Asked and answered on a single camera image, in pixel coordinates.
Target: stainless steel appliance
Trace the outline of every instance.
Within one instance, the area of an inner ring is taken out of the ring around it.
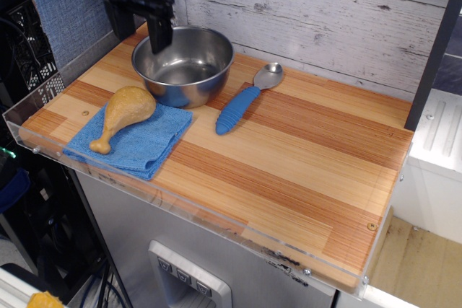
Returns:
[[[334,288],[291,276],[155,198],[147,202],[83,173],[77,177],[133,307],[328,308],[334,302]]]

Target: green light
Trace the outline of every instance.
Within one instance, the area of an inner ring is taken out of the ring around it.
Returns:
[[[16,154],[13,153],[12,151],[9,151],[8,149],[5,149],[3,147],[0,147],[0,151],[4,151],[5,153],[9,154],[11,158],[15,158],[16,157]]]

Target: dispenser button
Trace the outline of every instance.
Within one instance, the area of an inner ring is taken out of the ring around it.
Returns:
[[[178,275],[178,279],[180,279],[182,282],[191,285],[191,277],[188,274],[179,269],[176,269],[176,274]]]
[[[161,258],[157,258],[159,260],[159,265],[162,267],[163,270],[166,270],[167,272],[171,273],[172,272],[172,266],[169,264],[167,261]]]
[[[212,290],[208,286],[203,285],[200,281],[197,282],[197,290],[207,297],[212,297]]]

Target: toy chicken drumstick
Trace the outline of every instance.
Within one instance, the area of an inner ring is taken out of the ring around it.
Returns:
[[[90,143],[90,149],[101,154],[109,153],[109,140],[119,130],[148,119],[155,109],[156,102],[147,90],[134,86],[120,88],[106,107],[103,134]]]

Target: blue microfiber towel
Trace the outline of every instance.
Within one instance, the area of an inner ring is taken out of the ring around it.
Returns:
[[[104,155],[95,153],[89,145],[103,133],[106,106],[78,132],[63,153],[71,159],[100,166],[79,155],[84,154],[144,180],[154,176],[193,118],[192,112],[157,103],[151,118],[117,132],[109,141],[109,154]]]

